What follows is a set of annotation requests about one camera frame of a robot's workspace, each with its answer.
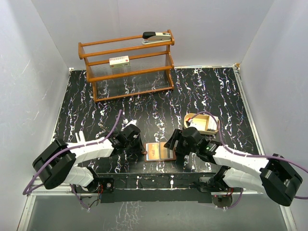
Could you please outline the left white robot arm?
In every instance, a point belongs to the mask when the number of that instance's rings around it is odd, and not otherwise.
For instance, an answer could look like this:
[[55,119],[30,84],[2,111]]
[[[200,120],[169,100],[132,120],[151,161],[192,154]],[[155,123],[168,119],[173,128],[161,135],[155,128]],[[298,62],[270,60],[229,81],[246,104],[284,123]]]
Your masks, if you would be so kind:
[[62,139],[55,139],[34,160],[32,166],[47,190],[66,183],[95,192],[100,186],[98,175],[90,167],[80,167],[79,164],[131,151],[143,153],[145,149],[140,132],[136,125],[129,123],[121,131],[114,131],[102,140],[66,143]]

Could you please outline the brown leather card holder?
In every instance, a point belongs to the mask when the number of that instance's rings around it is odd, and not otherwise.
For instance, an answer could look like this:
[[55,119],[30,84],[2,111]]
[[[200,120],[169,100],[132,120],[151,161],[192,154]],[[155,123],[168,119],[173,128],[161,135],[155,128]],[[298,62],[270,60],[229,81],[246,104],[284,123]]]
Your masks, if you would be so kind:
[[151,142],[144,144],[146,154],[144,155],[145,162],[160,162],[176,160],[174,149],[164,147],[166,142]]

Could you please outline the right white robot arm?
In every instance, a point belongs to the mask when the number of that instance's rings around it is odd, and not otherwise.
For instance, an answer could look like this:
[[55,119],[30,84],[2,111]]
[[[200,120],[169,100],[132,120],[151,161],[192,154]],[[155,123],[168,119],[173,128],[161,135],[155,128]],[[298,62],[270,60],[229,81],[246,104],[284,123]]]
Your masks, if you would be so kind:
[[239,152],[206,137],[194,127],[174,130],[164,147],[175,151],[177,156],[192,153],[204,162],[220,166],[212,178],[198,183],[200,189],[248,189],[266,194],[282,206],[290,206],[303,182],[282,156],[265,157]]

